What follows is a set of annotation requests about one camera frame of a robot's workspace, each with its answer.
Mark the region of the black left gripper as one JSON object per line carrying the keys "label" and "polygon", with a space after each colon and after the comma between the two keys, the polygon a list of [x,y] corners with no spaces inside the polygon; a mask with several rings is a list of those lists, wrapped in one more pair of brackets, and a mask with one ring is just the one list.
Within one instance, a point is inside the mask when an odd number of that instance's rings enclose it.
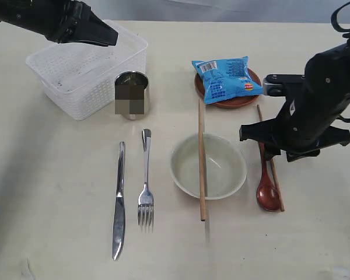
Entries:
{"label": "black left gripper", "polygon": [[117,44],[118,32],[82,1],[38,1],[37,32],[55,43]]}

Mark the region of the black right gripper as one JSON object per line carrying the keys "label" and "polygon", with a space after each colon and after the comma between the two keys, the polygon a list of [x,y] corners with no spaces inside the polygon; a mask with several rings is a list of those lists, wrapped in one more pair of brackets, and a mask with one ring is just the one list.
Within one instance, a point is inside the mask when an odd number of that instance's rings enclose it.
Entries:
{"label": "black right gripper", "polygon": [[239,140],[252,139],[265,143],[265,160],[271,160],[285,151],[287,161],[294,162],[316,157],[324,148],[350,144],[350,131],[332,126],[337,118],[329,114],[298,116],[280,113],[269,120],[241,125]]}

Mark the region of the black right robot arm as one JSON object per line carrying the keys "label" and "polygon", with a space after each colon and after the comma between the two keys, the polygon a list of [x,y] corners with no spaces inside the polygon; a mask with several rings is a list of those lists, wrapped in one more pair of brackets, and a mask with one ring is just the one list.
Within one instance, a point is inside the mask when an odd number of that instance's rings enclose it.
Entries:
{"label": "black right robot arm", "polygon": [[350,132],[332,123],[350,105],[350,45],[316,54],[302,75],[270,74],[264,79],[267,96],[283,96],[278,115],[239,129],[239,139],[264,145],[264,158],[281,151],[288,162],[316,157],[324,148],[350,143]]}

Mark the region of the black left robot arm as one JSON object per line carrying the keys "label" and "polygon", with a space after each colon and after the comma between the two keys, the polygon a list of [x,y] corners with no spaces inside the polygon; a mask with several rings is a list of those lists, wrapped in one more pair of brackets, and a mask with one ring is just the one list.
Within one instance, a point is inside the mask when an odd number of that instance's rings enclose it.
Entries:
{"label": "black left robot arm", "polygon": [[0,21],[43,35],[58,44],[115,46],[118,32],[82,1],[0,1]]}

